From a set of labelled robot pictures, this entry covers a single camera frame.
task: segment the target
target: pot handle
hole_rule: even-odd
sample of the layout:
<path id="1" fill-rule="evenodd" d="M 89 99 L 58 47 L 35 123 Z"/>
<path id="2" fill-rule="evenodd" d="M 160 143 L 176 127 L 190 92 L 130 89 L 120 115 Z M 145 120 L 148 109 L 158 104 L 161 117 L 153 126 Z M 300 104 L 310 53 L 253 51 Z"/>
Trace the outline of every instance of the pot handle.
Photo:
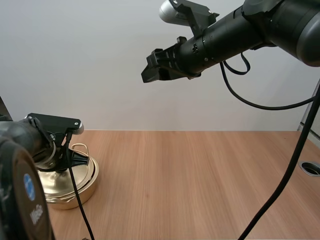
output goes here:
<path id="1" fill-rule="evenodd" d="M 85 145 L 83 143 L 76 143 L 71 146 L 71 150 L 75 150 L 75 147 L 84 147 L 85 153 L 89 156 L 89 149 L 88 149 L 87 145 Z"/>
<path id="2" fill-rule="evenodd" d="M 60 198 L 47 198 L 46 202 L 49 204 L 67 204 L 70 203 L 73 199 L 75 199 L 76 196 L 68 199 L 68 200 L 62 200 Z"/>

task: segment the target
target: gold pot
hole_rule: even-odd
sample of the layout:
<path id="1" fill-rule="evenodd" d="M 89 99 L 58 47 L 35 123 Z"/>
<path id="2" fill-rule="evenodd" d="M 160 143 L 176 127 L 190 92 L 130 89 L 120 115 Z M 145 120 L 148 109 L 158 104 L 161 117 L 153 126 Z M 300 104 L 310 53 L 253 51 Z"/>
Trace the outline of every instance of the gold pot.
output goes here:
<path id="1" fill-rule="evenodd" d="M 76 146 L 85 147 L 86 153 L 76 150 Z M 99 166 L 97 161 L 89 155 L 88 147 L 85 144 L 77 143 L 71 149 L 77 153 L 89 157 L 89 164 L 74 166 L 72 168 L 77 190 L 84 204 L 94 193 L 97 187 Z M 71 182 L 70 172 L 38 172 L 44 190 L 47 204 L 59 210 L 67 210 L 78 207 L 78 201 Z"/>

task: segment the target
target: black cable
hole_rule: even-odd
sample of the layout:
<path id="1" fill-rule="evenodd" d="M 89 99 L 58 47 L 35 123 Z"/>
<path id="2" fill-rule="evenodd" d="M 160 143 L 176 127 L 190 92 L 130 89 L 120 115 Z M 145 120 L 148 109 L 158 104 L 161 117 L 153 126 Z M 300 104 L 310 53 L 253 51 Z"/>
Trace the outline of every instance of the black cable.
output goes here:
<path id="1" fill-rule="evenodd" d="M 317 90 L 314 102 L 311 106 L 310 112 L 309 112 L 308 117 L 305 121 L 302 133 L 299 137 L 299 140 L 296 144 L 293 155 L 291 157 L 290 163 L 285 171 L 283 178 L 281 179 L 281 182 L 279 183 L 278 187 L 276 188 L 274 193 L 271 195 L 271 197 L 268 199 L 268 201 L 266 201 L 266 203 L 263 205 L 263 207 L 258 211 L 258 213 L 254 216 L 252 221 L 246 227 L 244 232 L 239 237 L 239 240 L 243 240 L 248 236 L 248 234 L 254 228 L 254 226 L 259 221 L 259 219 L 262 217 L 262 215 L 270 208 L 270 206 L 277 200 L 279 195 L 285 189 L 285 187 L 286 187 L 286 185 L 287 185 L 287 183 L 288 183 L 288 181 L 289 181 L 289 179 L 290 179 L 292 173 L 294 172 L 295 167 L 298 163 L 301 151 L 304 148 L 304 145 L 305 145 L 306 140 L 309 135 L 309 131 L 312 127 L 312 124 L 314 123 L 314 120 L 316 118 L 319 107 L 320 107 L 320 88 Z"/>
<path id="2" fill-rule="evenodd" d="M 246 59 L 246 57 L 244 56 L 243 52 L 241 53 L 241 58 L 246 66 L 246 71 L 237 71 L 235 69 L 233 69 L 232 67 L 229 66 L 229 64 L 226 61 L 223 61 L 223 64 L 225 65 L 225 67 L 232 73 L 237 74 L 237 75 L 246 75 L 250 69 L 250 62 Z"/>
<path id="3" fill-rule="evenodd" d="M 225 82 L 225 85 L 226 87 L 229 89 L 230 93 L 235 96 L 237 99 L 239 99 L 241 102 L 251 106 L 251 107 L 254 107 L 254 108 L 257 108 L 257 109 L 262 109 L 262 110 L 269 110 L 269 111 L 280 111 L 280 110 L 288 110 L 288 109 L 294 109 L 294 108 L 298 108 L 298 107 L 301 107 L 303 105 L 306 105 L 306 104 L 309 104 L 311 103 L 315 97 L 311 97 L 305 101 L 302 101 L 302 102 L 298 102 L 298 103 L 295 103 L 295 104 L 291 104 L 291 105 L 287 105 L 287 106 L 262 106 L 262 105 L 258 105 L 258 104 L 255 104 L 253 102 L 250 102 L 248 100 L 245 100 L 244 98 L 242 98 L 241 96 L 239 96 L 233 89 L 232 87 L 230 86 L 229 84 L 229 81 L 228 81 L 228 78 L 227 78 L 227 74 L 226 74 L 226 71 L 225 71 L 225 67 L 224 67 L 224 64 L 222 62 L 220 62 L 220 67 L 221 67 L 221 72 L 222 72 L 222 76 L 223 76 L 223 79 L 224 79 L 224 82 Z"/>
<path id="4" fill-rule="evenodd" d="M 83 220 L 85 222 L 86 227 L 88 228 L 88 232 L 90 234 L 91 240 L 95 240 L 95 237 L 94 237 L 94 234 L 93 234 L 93 232 L 91 230 L 91 227 L 90 227 L 89 221 L 87 219 L 85 210 L 84 210 L 84 208 L 82 206 L 82 203 L 81 203 L 81 199 L 80 199 L 80 196 L 79 196 L 79 193 L 78 193 L 78 189 L 77 189 L 77 184 L 76 184 L 76 181 L 75 181 L 74 172 L 72 171 L 72 167 L 71 167 L 71 160 L 70 160 L 70 156 L 69 156 L 69 144 L 70 144 L 70 141 L 71 141 L 71 137 L 72 137 L 72 133 L 68 132 L 67 135 L 66 135 L 66 138 L 65 138 L 66 160 L 68 162 L 68 168 L 69 168 L 69 171 L 70 171 L 70 177 L 71 177 L 72 185 L 73 185 L 73 188 L 74 188 L 74 194 L 75 194 L 76 200 L 78 201 L 79 208 L 80 208 Z"/>
<path id="5" fill-rule="evenodd" d="M 318 139 L 319 141 L 320 141 L 320 136 L 315 132 L 315 131 L 313 131 L 312 129 L 310 129 L 310 133 L 316 138 L 316 139 Z"/>

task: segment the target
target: wooden table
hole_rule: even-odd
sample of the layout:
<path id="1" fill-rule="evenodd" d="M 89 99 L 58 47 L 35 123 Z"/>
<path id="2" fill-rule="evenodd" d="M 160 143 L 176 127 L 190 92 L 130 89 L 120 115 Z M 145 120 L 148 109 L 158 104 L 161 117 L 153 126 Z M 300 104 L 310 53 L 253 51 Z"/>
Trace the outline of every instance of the wooden table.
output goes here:
<path id="1" fill-rule="evenodd" d="M 99 239 L 237 239 L 281 180 L 299 132 L 85 131 Z M 320 161 L 307 142 L 301 161 Z M 58 240 L 89 238 L 79 208 L 50 210 Z M 320 239 L 320 177 L 299 167 L 249 239 Z"/>

